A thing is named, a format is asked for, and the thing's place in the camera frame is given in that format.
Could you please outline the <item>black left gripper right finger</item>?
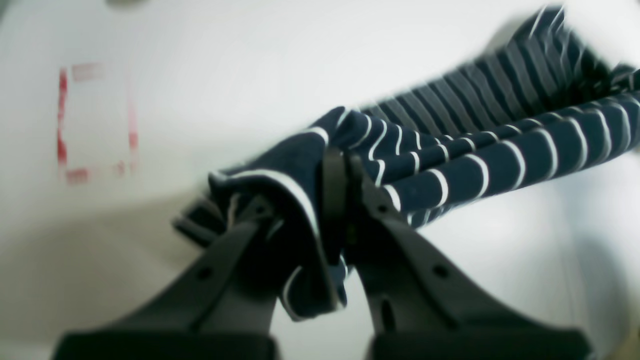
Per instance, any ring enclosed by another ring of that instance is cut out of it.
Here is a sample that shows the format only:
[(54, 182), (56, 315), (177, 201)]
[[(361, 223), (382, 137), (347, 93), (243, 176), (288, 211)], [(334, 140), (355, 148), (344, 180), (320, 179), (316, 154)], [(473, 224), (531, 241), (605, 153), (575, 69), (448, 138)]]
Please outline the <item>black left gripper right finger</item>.
[(358, 272), (374, 324), (368, 360), (589, 360), (576, 328), (543, 325), (493, 297), (413, 230), (361, 160), (322, 158), (322, 244)]

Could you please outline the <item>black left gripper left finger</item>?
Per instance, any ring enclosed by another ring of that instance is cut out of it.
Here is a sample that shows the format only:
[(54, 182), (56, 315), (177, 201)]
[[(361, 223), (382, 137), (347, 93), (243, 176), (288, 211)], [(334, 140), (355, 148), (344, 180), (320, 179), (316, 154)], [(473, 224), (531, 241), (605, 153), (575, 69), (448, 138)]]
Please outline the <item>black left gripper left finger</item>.
[(279, 360), (269, 330), (279, 292), (266, 235), (277, 219), (254, 198), (238, 223), (135, 312), (64, 335), (55, 360)]

